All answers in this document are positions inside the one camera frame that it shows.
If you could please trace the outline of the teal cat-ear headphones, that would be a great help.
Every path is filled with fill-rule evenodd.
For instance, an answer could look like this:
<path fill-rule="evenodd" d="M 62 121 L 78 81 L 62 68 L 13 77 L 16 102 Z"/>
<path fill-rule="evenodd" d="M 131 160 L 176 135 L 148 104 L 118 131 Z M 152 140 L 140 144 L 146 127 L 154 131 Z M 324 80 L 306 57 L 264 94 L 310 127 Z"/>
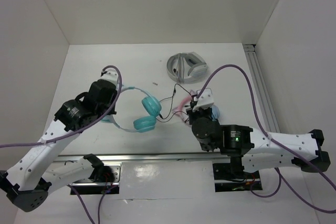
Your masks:
<path fill-rule="evenodd" d="M 162 117 L 162 106 L 155 96 L 139 87 L 123 85 L 120 97 L 126 99 L 121 107 L 130 111 L 108 114 L 101 123 L 113 124 L 129 133 L 145 133 L 155 128 L 157 119 Z"/>

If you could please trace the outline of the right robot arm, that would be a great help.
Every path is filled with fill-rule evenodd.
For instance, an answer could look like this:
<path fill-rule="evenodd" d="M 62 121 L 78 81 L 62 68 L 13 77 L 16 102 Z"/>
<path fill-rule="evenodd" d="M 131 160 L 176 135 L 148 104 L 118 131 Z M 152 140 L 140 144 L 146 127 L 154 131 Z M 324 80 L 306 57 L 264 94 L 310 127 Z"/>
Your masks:
<path fill-rule="evenodd" d="M 326 172 L 331 164 L 321 149 L 321 130 L 292 135 L 266 132 L 236 124 L 221 125 L 212 108 L 186 110 L 192 133 L 205 152 L 219 150 L 230 158 L 229 172 L 235 178 L 245 173 L 278 167 L 299 167 L 306 173 Z"/>

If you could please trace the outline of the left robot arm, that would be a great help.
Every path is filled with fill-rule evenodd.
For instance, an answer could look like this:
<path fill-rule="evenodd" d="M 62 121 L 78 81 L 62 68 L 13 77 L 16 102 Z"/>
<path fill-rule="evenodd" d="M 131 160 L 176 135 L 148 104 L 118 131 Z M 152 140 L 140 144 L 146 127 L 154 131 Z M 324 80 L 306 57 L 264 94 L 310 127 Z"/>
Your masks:
<path fill-rule="evenodd" d="M 78 180 L 114 179 L 111 168 L 94 154 L 61 168 L 49 169 L 49 166 L 84 130 L 114 112 L 119 93 L 116 81 L 99 79 L 91 84 L 89 91 L 61 106 L 40 140 L 13 167 L 1 172 L 1 190 L 13 205 L 31 212 L 49 194 Z"/>

